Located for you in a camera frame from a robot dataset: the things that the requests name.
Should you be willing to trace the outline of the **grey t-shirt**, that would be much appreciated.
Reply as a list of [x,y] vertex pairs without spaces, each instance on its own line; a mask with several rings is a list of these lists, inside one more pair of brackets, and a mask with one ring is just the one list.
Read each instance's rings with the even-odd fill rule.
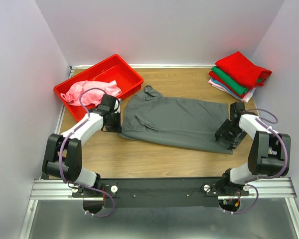
[[129,140],[232,154],[215,139],[228,117],[227,104],[165,97],[152,86],[145,86],[126,105],[119,135]]

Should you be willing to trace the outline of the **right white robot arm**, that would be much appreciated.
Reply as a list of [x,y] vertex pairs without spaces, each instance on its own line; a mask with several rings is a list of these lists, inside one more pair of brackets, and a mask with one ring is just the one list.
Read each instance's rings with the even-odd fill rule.
[[253,142],[247,162],[227,169],[213,189],[223,195],[232,195],[249,182],[288,173],[291,137],[272,129],[272,124],[256,115],[254,110],[247,110],[242,102],[230,105],[230,117],[216,131],[215,140],[229,150],[236,149],[246,136]]

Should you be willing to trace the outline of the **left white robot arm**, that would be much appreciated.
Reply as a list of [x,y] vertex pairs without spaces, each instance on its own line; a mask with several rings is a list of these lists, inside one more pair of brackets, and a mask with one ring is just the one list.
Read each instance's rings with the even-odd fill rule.
[[90,197],[101,194],[105,189],[115,197],[116,184],[102,184],[100,174],[82,166],[82,146],[98,131],[121,132],[121,102],[121,99],[104,94],[101,103],[87,110],[76,125],[61,134],[51,134],[42,164],[43,175],[62,179],[71,188],[82,189]]

